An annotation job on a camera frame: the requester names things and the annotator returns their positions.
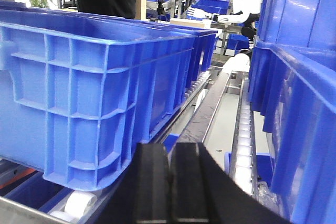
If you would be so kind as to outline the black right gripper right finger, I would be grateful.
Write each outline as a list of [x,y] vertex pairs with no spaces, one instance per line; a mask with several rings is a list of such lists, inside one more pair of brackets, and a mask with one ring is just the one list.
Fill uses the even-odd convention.
[[237,186],[202,143],[177,143],[171,171],[173,223],[287,223]]

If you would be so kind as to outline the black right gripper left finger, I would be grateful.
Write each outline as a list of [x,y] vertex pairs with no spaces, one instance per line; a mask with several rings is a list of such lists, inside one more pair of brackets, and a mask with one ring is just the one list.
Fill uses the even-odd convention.
[[169,223],[169,166],[163,144],[137,144],[97,223]]

